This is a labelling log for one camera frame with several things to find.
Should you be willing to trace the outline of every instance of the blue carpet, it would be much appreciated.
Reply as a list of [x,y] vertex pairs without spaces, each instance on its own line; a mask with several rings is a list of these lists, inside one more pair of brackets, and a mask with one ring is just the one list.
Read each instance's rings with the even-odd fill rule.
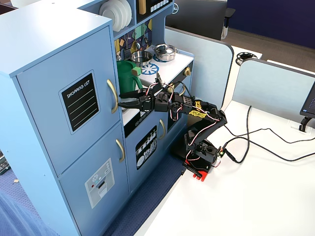
[[166,155],[116,217],[104,236],[132,236],[180,177],[182,160]]
[[[166,155],[139,187],[104,236],[132,236],[181,175],[182,161]],[[56,236],[42,222],[12,170],[0,176],[0,236]]]
[[0,176],[0,236],[57,236],[39,217],[12,170]]

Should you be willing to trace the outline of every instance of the decorative tile backsplash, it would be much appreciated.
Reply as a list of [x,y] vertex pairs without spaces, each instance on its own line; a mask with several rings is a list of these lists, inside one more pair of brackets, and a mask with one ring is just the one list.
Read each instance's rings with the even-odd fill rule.
[[152,19],[129,31],[122,37],[115,40],[116,56],[125,59],[125,49],[130,49],[131,53],[136,51],[136,42],[140,43],[140,50],[145,50],[152,44]]

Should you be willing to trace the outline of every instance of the blue burner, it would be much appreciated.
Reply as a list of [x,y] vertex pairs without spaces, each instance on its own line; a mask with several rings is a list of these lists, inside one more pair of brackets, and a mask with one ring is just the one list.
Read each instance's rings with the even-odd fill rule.
[[162,63],[168,62],[168,61],[164,61],[164,60],[158,59],[155,54],[153,55],[153,59],[154,59],[155,61],[157,61],[157,62],[162,62]]
[[158,72],[159,67],[155,64],[149,63],[141,67],[143,75],[154,75]]

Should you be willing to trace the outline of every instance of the dishwasher label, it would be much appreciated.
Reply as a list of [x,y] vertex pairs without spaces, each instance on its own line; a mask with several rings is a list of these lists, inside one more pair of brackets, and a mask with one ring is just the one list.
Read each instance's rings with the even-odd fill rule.
[[114,186],[114,172],[112,160],[109,158],[86,182],[85,189],[87,191],[91,208],[106,195],[106,193]]
[[149,159],[149,157],[157,149],[157,126],[137,144],[136,146],[136,161],[137,170]]

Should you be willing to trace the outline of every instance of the microwave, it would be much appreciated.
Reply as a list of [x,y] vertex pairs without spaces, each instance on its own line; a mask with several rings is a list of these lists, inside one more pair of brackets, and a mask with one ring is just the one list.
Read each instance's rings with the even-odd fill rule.
[[137,23],[169,5],[173,0],[136,0]]

